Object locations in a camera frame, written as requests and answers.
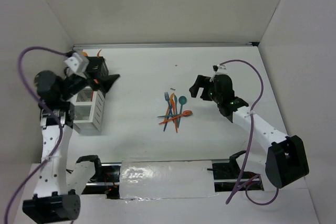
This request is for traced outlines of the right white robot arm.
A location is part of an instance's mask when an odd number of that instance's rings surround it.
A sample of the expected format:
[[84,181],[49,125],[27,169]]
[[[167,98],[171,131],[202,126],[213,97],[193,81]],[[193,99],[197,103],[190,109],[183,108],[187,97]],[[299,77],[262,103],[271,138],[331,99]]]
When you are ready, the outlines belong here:
[[283,188],[309,174],[309,165],[303,141],[278,131],[253,112],[249,104],[235,96],[231,78],[226,74],[213,77],[198,75],[189,88],[195,98],[202,88],[200,98],[216,103],[220,114],[247,132],[253,128],[253,139],[265,150],[265,172],[276,188]]

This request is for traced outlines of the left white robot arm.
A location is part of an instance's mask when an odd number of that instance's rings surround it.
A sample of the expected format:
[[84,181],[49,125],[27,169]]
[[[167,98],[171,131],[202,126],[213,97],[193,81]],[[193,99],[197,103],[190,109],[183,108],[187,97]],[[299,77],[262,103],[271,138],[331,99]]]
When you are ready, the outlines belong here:
[[87,182],[99,181],[103,167],[97,155],[79,157],[71,173],[66,171],[73,132],[75,107],[71,97],[88,86],[88,80],[72,74],[63,79],[50,70],[38,73],[34,84],[39,95],[43,155],[32,199],[23,212],[35,223],[74,222],[80,214],[80,195]]

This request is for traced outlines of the orange plastic fork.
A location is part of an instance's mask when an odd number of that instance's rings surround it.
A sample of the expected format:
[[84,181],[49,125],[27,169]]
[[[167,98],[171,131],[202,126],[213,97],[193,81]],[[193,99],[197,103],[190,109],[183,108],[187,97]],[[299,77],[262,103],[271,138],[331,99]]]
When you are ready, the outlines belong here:
[[192,114],[193,112],[191,110],[185,110],[180,114],[170,114],[170,115],[158,116],[158,118],[164,119],[162,122],[159,123],[159,125],[165,124],[173,120],[177,120],[178,118],[181,118],[181,117],[191,116]]

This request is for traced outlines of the teal plastic spoon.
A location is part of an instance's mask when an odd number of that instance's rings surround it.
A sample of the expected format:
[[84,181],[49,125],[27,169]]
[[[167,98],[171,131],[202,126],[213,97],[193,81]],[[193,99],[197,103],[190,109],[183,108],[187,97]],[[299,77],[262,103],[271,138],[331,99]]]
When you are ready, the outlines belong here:
[[[179,114],[182,114],[183,106],[187,103],[187,98],[185,96],[180,96],[179,99],[178,99],[178,102],[180,104]],[[179,125],[180,125],[180,120],[181,120],[181,118],[177,119],[177,127],[179,127]]]

